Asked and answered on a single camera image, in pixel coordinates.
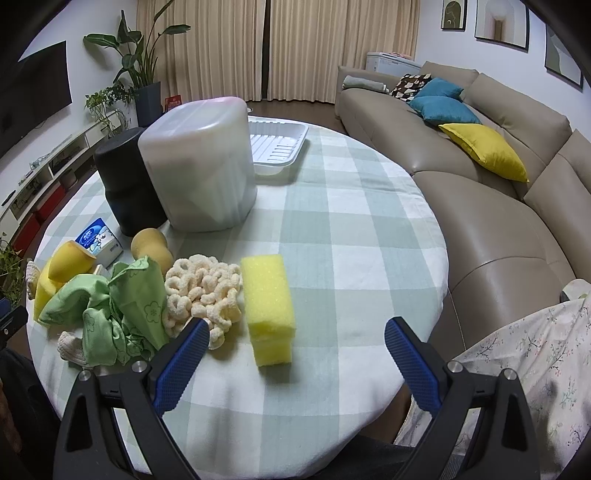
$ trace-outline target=gray plant pot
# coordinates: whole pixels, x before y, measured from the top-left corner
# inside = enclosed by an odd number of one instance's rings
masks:
[[[160,82],[152,83],[135,91],[135,111],[138,125],[149,127],[162,115],[160,104]]]

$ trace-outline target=round table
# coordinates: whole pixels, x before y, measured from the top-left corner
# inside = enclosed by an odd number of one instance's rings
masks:
[[[201,253],[239,263],[280,253],[295,310],[290,365],[257,369],[239,322],[164,415],[204,479],[307,476],[324,467],[402,384],[384,345],[386,321],[400,315],[426,340],[447,290],[447,252],[431,209],[412,178],[375,150],[310,125],[296,162],[257,183],[242,225],[212,233],[162,228],[176,258]],[[119,260],[132,261],[131,239],[95,173],[47,228],[37,264],[97,217],[122,242]],[[27,331],[41,383],[62,415],[79,367],[57,353],[62,329],[30,320]],[[117,415],[134,465],[147,471],[124,413]]]

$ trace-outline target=white plastic container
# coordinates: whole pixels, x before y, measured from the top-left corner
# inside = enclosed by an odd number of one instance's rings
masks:
[[[308,125],[293,120],[250,117],[252,159],[257,175],[275,175],[296,161]]]
[[[138,147],[176,230],[233,227],[255,203],[248,114],[242,99],[179,105],[142,133]]]
[[[395,77],[401,77],[406,74],[418,75],[421,66],[420,63],[415,61],[379,51],[368,53],[365,60],[365,70],[386,73]]]

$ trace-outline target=hanging plant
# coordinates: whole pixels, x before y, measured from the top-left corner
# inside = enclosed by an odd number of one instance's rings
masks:
[[[117,133],[117,128],[111,123],[108,117],[111,112],[116,112],[119,116],[121,130],[126,130],[128,126],[125,114],[121,110],[113,108],[113,105],[119,101],[129,105],[133,99],[133,88],[126,89],[120,81],[117,81],[112,87],[99,90],[92,95],[86,95],[85,107],[90,111],[92,118],[106,127],[108,137],[111,138]]]
[[[166,4],[154,15],[152,29],[148,38],[145,38],[143,33],[139,30],[129,30],[127,22],[125,21],[125,13],[121,11],[121,22],[117,30],[117,36],[105,35],[102,33],[91,33],[84,37],[84,40],[94,45],[101,47],[114,48],[119,55],[121,55],[121,69],[115,76],[115,83],[119,77],[125,72],[129,73],[131,81],[134,83],[136,89],[146,87],[154,83],[154,73],[156,71],[156,62],[158,57],[155,56],[155,48],[158,40],[164,35],[177,35],[188,32],[191,27],[189,25],[170,25],[164,31],[158,33],[152,41],[156,20],[162,16],[174,0],[169,0]]]

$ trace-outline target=tissue box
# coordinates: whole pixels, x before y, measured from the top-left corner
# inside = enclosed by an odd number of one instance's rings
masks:
[[[76,239],[76,243],[86,248],[96,257],[97,265],[108,267],[123,253],[121,244],[109,230],[102,218],[92,222]]]

